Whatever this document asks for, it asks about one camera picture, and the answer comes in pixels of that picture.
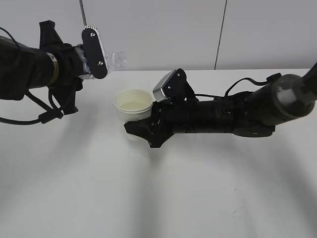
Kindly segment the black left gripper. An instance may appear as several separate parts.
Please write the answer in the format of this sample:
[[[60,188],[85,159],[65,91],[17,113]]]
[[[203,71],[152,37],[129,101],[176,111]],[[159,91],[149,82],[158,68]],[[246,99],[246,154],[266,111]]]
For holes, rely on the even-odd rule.
[[[51,20],[42,21],[39,26],[39,49],[53,54],[59,67],[57,80],[53,83],[53,95],[64,115],[74,114],[78,112],[76,92],[83,89],[83,79],[80,78],[84,74],[83,46],[64,44],[55,30],[55,22]]]

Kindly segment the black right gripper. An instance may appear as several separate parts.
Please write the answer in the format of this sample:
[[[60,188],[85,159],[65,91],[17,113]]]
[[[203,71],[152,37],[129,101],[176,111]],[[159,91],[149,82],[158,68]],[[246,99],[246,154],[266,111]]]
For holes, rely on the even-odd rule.
[[[198,133],[191,113],[199,102],[197,98],[155,102],[150,118],[129,121],[124,128],[128,134],[149,139],[151,148],[160,148],[175,134]]]

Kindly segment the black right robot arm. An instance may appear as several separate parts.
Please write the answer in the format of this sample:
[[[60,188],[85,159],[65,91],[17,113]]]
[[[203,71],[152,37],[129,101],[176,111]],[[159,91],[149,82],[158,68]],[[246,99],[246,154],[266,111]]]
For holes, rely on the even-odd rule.
[[[161,147],[175,134],[218,133],[241,137],[271,136],[277,125],[307,116],[317,99],[317,68],[305,75],[274,74],[259,88],[200,101],[183,69],[168,73],[155,86],[151,114],[125,123],[128,134],[152,148]]]

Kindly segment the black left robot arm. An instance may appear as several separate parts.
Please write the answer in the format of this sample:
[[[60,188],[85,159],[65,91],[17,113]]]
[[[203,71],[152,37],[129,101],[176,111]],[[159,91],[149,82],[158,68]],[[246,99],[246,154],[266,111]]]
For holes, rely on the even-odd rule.
[[[82,90],[80,46],[64,43],[53,21],[40,26],[38,48],[10,37],[0,38],[0,98],[20,101],[30,89],[48,87],[65,115],[78,111],[76,92]]]

